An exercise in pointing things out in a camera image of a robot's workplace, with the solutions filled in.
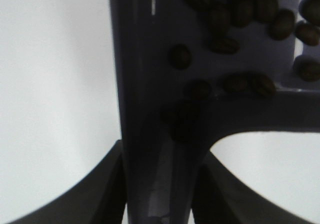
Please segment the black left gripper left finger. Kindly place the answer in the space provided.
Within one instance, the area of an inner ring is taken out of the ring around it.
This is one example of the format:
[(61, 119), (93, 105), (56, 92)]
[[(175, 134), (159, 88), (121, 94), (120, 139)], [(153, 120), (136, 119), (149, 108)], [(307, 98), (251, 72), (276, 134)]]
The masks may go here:
[(127, 199), (123, 142), (75, 186), (53, 201), (16, 218), (14, 224), (120, 224)]

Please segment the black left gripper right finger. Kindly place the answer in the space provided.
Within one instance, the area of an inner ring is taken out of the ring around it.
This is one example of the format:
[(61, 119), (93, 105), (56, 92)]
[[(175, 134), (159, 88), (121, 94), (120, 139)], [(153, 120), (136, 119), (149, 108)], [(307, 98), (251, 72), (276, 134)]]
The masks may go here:
[(233, 175), (211, 152), (198, 169), (191, 203), (196, 224), (307, 224)]

